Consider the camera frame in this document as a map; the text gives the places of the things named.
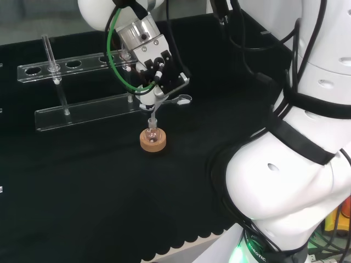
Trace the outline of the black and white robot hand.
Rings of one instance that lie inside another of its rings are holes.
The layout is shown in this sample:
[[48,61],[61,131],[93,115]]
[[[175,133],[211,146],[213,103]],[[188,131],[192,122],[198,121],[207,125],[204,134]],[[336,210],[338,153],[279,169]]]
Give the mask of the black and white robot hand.
[[189,84],[190,77],[177,67],[163,34],[133,49],[133,54],[137,59],[136,69],[146,81],[143,87],[156,83],[152,91],[136,96],[142,111],[155,111],[161,102]]

